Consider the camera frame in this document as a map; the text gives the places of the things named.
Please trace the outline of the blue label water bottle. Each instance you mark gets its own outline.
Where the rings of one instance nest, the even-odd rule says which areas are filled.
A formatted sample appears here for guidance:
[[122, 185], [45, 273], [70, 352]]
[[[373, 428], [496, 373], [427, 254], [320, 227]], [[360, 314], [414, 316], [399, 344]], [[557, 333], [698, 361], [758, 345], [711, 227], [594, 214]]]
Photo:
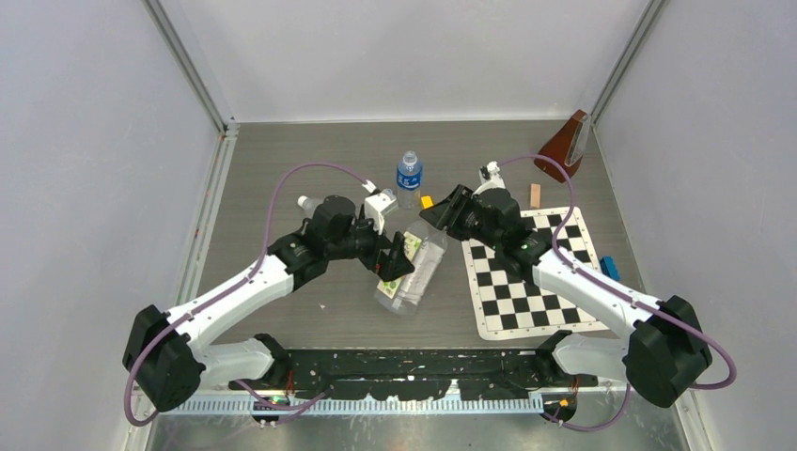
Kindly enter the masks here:
[[423, 164], [415, 151], [408, 150], [404, 153], [397, 164], [396, 176], [399, 205], [407, 210], [418, 208], [421, 202]]

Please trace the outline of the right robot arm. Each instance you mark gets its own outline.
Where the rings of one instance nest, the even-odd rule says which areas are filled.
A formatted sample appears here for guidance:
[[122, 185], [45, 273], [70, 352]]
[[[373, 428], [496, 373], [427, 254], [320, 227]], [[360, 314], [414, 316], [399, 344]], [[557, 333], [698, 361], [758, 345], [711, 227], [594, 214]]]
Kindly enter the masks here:
[[560, 385], [576, 374], [623, 381], [667, 408], [711, 366], [710, 345], [689, 302], [679, 296], [658, 300], [590, 268], [556, 246], [552, 235], [537, 231], [508, 190], [476, 194], [460, 185], [419, 216], [457, 241], [484, 244], [501, 270], [563, 297], [615, 334], [558, 334], [536, 361], [545, 383]]

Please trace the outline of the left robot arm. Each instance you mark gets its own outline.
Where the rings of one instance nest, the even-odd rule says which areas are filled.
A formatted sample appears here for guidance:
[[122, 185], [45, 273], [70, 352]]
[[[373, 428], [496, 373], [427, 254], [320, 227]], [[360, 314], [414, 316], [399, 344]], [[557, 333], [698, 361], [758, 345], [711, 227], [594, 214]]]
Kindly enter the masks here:
[[166, 311], [140, 310], [123, 353], [131, 387], [138, 387], [156, 412], [169, 412], [198, 389], [236, 380], [280, 387], [289, 374], [288, 357], [275, 340], [258, 334], [218, 345], [216, 339], [261, 307], [289, 296], [323, 275], [336, 260], [354, 259], [384, 282], [414, 271], [404, 236], [387, 236], [386, 216], [398, 205], [377, 191], [356, 207], [329, 195], [308, 208], [301, 227], [275, 240], [263, 257], [204, 295]]

